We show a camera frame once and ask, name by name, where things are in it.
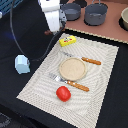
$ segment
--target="wooden plate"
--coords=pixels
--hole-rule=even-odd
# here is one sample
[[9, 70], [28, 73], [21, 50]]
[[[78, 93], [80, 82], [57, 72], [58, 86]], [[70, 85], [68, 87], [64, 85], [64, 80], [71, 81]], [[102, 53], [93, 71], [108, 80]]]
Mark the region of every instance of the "wooden plate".
[[64, 79], [77, 81], [85, 76], [87, 66], [83, 60], [71, 57], [60, 64], [59, 71]]

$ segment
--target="yellow sponge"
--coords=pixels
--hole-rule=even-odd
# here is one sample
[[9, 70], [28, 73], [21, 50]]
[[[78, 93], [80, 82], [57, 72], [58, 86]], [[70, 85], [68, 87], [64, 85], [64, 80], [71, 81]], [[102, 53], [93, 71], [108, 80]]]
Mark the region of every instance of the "yellow sponge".
[[63, 47], [63, 46], [75, 43], [76, 38], [75, 38], [75, 36], [70, 36], [70, 37], [59, 40], [59, 42], [60, 42], [60, 45]]

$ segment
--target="knife handle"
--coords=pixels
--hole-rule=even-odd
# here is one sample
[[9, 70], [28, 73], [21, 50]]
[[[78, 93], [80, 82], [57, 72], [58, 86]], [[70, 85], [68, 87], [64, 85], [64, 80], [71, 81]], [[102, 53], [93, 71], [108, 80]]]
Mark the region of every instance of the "knife handle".
[[100, 61], [97, 61], [97, 60], [92, 60], [92, 59], [88, 59], [88, 58], [85, 58], [85, 57], [82, 57], [81, 59], [82, 59], [83, 61], [86, 61], [86, 62], [89, 62], [89, 63], [101, 65], [101, 62], [100, 62]]
[[73, 87], [76, 87], [76, 88], [78, 88], [78, 89], [81, 89], [81, 90], [83, 90], [83, 91], [86, 91], [86, 92], [89, 91], [89, 88], [88, 88], [88, 87], [85, 87], [85, 86], [83, 86], [83, 85], [74, 83], [74, 82], [69, 81], [69, 80], [67, 81], [67, 84], [69, 84], [69, 85], [71, 85], [71, 86], [73, 86]]

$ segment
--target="placemat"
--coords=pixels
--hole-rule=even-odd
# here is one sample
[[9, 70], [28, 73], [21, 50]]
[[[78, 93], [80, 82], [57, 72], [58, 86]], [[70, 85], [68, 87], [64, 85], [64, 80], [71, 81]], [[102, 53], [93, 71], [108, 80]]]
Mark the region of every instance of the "placemat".
[[[64, 33], [60, 39], [69, 36]], [[75, 37], [77, 42], [65, 47], [61, 47], [59, 41], [57, 41], [17, 98], [78, 128], [94, 128], [118, 47]], [[56, 82], [48, 77], [49, 72], [60, 75], [58, 66], [64, 59], [68, 58], [60, 52], [61, 50], [101, 61], [102, 65], [85, 62], [88, 72], [83, 79], [77, 81], [77, 83], [89, 87], [89, 92], [62, 82]], [[70, 90], [71, 99], [69, 101], [62, 102], [57, 98], [56, 90], [60, 86], [66, 86]]]

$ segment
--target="toy tomato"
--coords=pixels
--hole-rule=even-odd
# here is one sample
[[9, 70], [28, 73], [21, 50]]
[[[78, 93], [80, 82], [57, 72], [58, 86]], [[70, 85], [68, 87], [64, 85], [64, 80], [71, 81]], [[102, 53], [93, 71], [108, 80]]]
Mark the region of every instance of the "toy tomato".
[[71, 97], [71, 93], [70, 91], [68, 90], [67, 87], [65, 86], [61, 86], [57, 89], [56, 91], [56, 95], [58, 96], [58, 98], [63, 101], [63, 102], [66, 102], [70, 99]]

